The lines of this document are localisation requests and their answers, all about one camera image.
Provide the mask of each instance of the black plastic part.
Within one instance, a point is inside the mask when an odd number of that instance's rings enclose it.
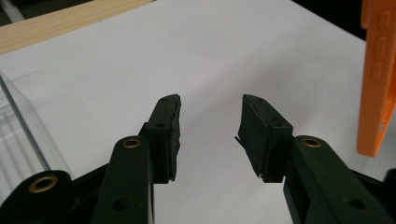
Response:
[[[158,101],[141,133],[148,139],[153,161],[154,184],[174,181],[180,148],[180,96],[165,96]]]
[[[239,143],[254,172],[266,183],[281,183],[293,127],[262,98],[244,95]]]
[[[70,175],[64,171],[32,175],[4,201],[0,207],[0,223],[65,223],[60,217],[67,214],[73,203],[71,187]]]
[[[91,223],[153,223],[149,154],[142,136],[114,146]]]
[[[302,189],[307,197],[299,195]],[[294,223],[395,223],[330,146],[315,137],[294,138],[284,190]]]
[[[396,169],[387,172],[384,182],[352,171],[370,193],[376,197],[388,214],[396,220]]]
[[[292,0],[326,21],[364,40],[361,28],[361,0]]]

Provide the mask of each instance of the orange object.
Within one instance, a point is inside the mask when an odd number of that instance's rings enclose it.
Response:
[[[396,0],[363,0],[367,29],[358,152],[375,157],[396,106]]]

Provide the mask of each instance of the white surface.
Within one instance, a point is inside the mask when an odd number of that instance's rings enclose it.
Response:
[[[156,186],[157,223],[291,223],[282,185],[263,184],[233,139],[242,95],[382,179],[395,167],[395,122],[376,159],[355,152],[363,55],[364,42],[288,0],[166,0],[3,55],[0,67],[75,176],[179,93],[177,180]]]

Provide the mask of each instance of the screw hole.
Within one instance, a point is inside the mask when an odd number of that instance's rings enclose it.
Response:
[[[364,203],[357,199],[357,198],[353,198],[353,197],[344,197],[344,202],[347,203],[349,206],[359,209],[359,210],[364,210],[366,208],[366,206],[364,205]]]
[[[121,212],[128,208],[130,201],[128,198],[119,198],[113,203],[113,210]]]
[[[305,138],[303,143],[308,147],[321,147],[321,143],[318,140],[312,138]]]
[[[140,146],[140,140],[138,138],[129,138],[122,144],[123,147],[132,148]]]
[[[52,189],[58,182],[56,175],[46,175],[38,178],[29,186],[29,191],[32,193],[40,193]]]

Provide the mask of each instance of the clear plastic container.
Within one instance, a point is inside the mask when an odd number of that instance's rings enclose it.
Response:
[[[24,179],[70,170],[29,100],[0,71],[0,204]]]

